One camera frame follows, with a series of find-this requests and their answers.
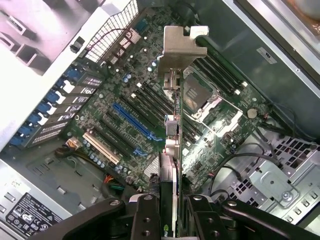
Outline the silver chipset heatsink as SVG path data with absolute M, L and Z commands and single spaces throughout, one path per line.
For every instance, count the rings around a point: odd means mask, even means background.
M 157 156 L 143 171 L 143 173 L 150 178 L 152 174 L 159 173 L 159 157 Z

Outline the silver metal drive cage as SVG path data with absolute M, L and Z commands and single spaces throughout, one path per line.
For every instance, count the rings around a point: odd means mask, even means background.
M 241 179 L 221 169 L 213 189 L 297 224 L 320 204 L 320 144 L 284 137 L 272 146 L 280 166 L 262 158 L 234 158 L 228 164 Z

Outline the white expansion slot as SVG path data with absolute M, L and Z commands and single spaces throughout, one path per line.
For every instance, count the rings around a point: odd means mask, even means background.
M 117 165 L 120 162 L 120 158 L 92 134 L 85 132 L 82 137 L 87 140 L 87 142 L 90 143 L 96 150 L 108 158 L 113 164 Z

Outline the blue expansion slot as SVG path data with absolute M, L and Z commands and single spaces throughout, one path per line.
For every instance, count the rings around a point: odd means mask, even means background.
M 153 140 L 155 142 L 163 141 L 161 137 L 157 137 L 152 131 L 148 130 L 135 117 L 133 117 L 128 111 L 126 111 L 120 104 L 115 102 L 112 104 L 112 107 L 122 117 L 124 117 L 131 125 L 133 125 L 137 130 L 139 130 L 145 137 L 147 137 L 147 139 Z

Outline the metal socket cover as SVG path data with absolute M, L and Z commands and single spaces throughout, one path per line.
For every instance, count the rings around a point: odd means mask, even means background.
M 222 119 L 217 121 L 213 126 L 207 125 L 204 120 L 209 115 L 210 110 L 216 108 L 222 101 L 230 104 L 232 107 L 236 108 L 237 113 L 230 120 Z M 232 105 L 229 101 L 222 98 L 221 96 L 211 97 L 206 104 L 201 107 L 196 113 L 192 114 L 190 118 L 197 123 L 205 126 L 209 131 L 216 132 L 220 135 L 222 132 L 233 131 L 237 125 L 238 120 L 243 116 L 243 112 L 237 108 L 235 105 Z

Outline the grey power supply unit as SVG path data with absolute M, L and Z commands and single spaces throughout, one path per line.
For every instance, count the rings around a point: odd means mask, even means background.
M 0 240 L 25 240 L 108 197 L 128 201 L 134 189 L 89 144 L 61 141 L 0 152 Z

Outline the CPU socket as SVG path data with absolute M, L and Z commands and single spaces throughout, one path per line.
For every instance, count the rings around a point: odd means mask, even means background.
M 183 102 L 192 114 L 197 113 L 205 104 L 217 98 L 216 91 L 210 92 L 209 87 L 202 86 L 192 74 L 184 79 Z

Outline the green motherboard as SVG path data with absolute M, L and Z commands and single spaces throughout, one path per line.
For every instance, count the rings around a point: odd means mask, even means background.
M 174 111 L 174 94 L 165 90 L 157 78 L 157 67 L 163 51 L 163 28 L 176 24 L 178 18 L 171 9 L 160 8 L 147 13 L 134 27 L 140 40 L 128 50 L 119 50 L 107 64 L 109 77 L 98 92 L 80 110 L 65 134 L 81 141 L 100 158 L 107 161 L 112 171 L 120 175 L 127 186 L 139 193 L 146 192 L 149 179 L 144 174 L 147 166 L 165 147 L 165 116 Z M 270 159 L 273 155 L 268 140 L 253 137 L 259 124 L 269 113 L 266 99 L 214 48 L 209 47 L 206 57 L 196 59 L 183 73 L 183 78 L 193 75 L 210 92 L 230 102 L 243 112 L 233 131 L 221 134 L 208 130 L 190 118 L 194 113 L 183 102 L 182 174 L 191 181 L 194 190 L 200 190 L 209 181 L 213 193 L 214 181 L 221 169 L 231 170 L 238 180 L 241 174 L 228 163 L 241 157 Z M 149 131 L 163 141 L 149 140 L 113 108 L 120 104 Z M 258 115 L 247 117 L 247 110 L 255 108 Z M 204 123 L 212 127 L 222 119 L 230 120 L 236 108 L 222 101 L 211 109 Z M 95 149 L 83 138 L 90 133 L 104 143 L 120 158 L 118 164 Z

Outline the black open PC case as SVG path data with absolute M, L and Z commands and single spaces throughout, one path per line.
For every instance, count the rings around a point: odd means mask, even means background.
M 161 8 L 169 8 L 178 19 L 163 27 L 163 35 L 166 26 L 183 27 L 186 36 L 192 26 L 207 26 L 208 35 L 197 37 L 196 45 L 207 54 L 214 48 L 266 99 L 269 113 L 252 136 L 269 142 L 268 161 L 281 166 L 274 140 L 290 137 L 320 145 L 320 0 L 105 0 L 43 75 L 13 57 L 13 69 L 0 70 L 0 152 L 53 141 L 70 151 L 81 147 L 80 140 L 66 135 L 68 126 L 109 77 L 112 58 L 140 40 L 135 26 Z M 235 199 L 224 189 L 209 193 L 210 181 L 194 190 L 182 174 L 181 183 L 179 237 L 164 236 L 172 201 L 162 201 L 161 193 L 172 193 L 172 183 L 161 181 L 160 161 L 147 191 L 134 190 L 127 201 L 106 199 L 128 204 L 136 202 L 137 195 L 153 195 L 160 240 L 198 240 L 188 235 L 184 224 L 187 198 L 204 195 L 216 206 Z M 293 225 L 320 236 L 320 204 Z

